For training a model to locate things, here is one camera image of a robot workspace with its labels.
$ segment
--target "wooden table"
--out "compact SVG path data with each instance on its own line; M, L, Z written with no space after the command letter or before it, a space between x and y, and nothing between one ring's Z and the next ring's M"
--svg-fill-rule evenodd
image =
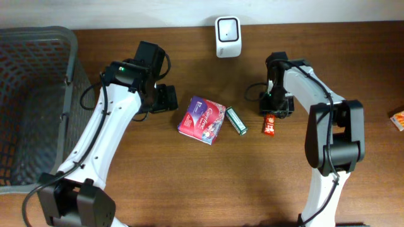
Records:
M307 113L276 121L276 136L261 133L258 104L243 92L266 78L264 60L276 51L306 58L334 92L365 110L366 156L346 183L338 223L404 225L404 132L388 113L404 105L404 22L258 25L242 27L242 54L215 55L213 27L80 30L78 56L91 82L111 61L133 57L140 40L159 44L172 69L179 109L128 126L110 166L105 191L126 224L242 226L296 221L311 169L304 154ZM249 128L240 137L225 121L213 146L177 132L190 98L233 106ZM22 226L23 195L2 195L2 226ZM44 226L38 200L29 217Z

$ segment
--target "red and purple package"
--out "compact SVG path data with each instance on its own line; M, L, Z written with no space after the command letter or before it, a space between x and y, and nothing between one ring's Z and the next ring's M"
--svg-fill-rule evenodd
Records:
M178 131L212 145L225 117L226 107L210 100L192 97L188 110L178 125Z

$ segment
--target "candy wrapper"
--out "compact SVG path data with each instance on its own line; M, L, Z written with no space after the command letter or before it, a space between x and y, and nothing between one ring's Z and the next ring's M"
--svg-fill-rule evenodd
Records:
M226 107L221 104L192 97L188 110L178 125L181 134L212 145L225 117Z
M390 117L390 120L396 125L398 130L404 130L404 111L394 114L394 116Z
M264 133L269 136L275 135L275 116L273 114L266 114L264 121Z

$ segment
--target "green and white box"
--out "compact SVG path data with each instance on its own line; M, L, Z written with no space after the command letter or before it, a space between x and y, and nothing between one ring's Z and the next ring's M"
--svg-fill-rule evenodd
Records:
M237 132L240 134L240 136L244 135L247 132L248 128L240 120L239 116L237 116L237 114L233 110L233 107L229 107L226 109L226 116L232 123L232 125L235 127Z

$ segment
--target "orange object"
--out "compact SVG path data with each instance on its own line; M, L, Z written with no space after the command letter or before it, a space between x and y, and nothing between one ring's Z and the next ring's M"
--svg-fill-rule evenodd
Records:
M273 114L266 114L264 122L264 133L269 136L275 135L275 116Z
M394 125L396 125L398 130L404 130L404 111L394 114L394 116L392 116L390 119Z

